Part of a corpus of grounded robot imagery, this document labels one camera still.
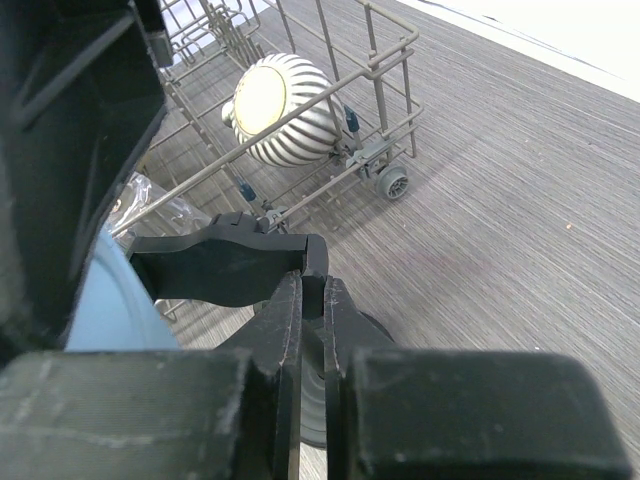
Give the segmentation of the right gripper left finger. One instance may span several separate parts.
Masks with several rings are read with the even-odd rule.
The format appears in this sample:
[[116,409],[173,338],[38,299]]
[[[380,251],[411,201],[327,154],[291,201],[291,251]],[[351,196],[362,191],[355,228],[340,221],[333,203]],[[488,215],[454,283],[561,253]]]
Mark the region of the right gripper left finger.
[[5,479],[295,479],[302,281],[213,350],[30,352],[1,373]]

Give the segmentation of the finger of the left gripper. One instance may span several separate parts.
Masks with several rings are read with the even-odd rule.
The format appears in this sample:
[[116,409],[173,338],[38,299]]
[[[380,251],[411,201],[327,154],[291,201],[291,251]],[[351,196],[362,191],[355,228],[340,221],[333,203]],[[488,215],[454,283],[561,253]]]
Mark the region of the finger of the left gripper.
[[1,5],[1,346],[65,342],[95,239],[166,112],[155,1]]

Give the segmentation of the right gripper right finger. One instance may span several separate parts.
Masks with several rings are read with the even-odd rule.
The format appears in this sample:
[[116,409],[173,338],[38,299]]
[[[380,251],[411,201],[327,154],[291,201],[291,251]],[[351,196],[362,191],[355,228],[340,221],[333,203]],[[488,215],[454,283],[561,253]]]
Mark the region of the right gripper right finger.
[[407,349],[324,293],[332,479],[629,479],[588,369],[556,353]]

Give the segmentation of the black phone stand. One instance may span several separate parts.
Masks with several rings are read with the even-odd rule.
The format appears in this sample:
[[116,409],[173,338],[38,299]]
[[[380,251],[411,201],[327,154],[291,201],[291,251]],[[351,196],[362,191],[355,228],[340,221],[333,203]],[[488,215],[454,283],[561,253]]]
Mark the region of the black phone stand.
[[322,237],[225,214],[188,235],[139,238],[129,260],[153,299],[257,307],[221,350],[242,359],[232,410],[273,445],[332,448],[378,429],[366,358],[393,340],[331,276]]

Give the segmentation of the phone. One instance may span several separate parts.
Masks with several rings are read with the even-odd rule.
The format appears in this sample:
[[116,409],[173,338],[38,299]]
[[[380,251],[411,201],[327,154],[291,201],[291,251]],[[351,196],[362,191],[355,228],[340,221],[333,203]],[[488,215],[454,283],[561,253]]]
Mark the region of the phone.
[[178,350],[168,323],[107,228],[102,228],[65,349],[75,352]]

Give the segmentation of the clear glass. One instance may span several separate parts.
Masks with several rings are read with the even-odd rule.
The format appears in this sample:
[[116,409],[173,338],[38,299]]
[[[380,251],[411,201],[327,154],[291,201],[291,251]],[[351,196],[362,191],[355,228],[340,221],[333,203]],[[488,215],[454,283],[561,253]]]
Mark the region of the clear glass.
[[115,233],[132,217],[147,208],[166,191],[140,173],[134,173],[112,207],[106,225],[112,237],[121,244],[130,244],[137,236],[182,236],[208,226],[211,217],[176,197],[144,216],[137,223]]

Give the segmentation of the white ribbed cup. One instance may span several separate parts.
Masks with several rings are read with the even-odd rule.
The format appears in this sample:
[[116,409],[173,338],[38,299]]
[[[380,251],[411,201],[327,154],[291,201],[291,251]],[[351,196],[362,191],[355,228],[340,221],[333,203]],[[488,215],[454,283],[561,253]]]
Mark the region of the white ribbed cup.
[[[221,110],[223,124],[243,144],[332,86],[313,62],[296,54],[269,54],[242,75]],[[338,140],[336,95],[323,99],[248,148],[255,160],[273,167],[301,167],[320,161]]]

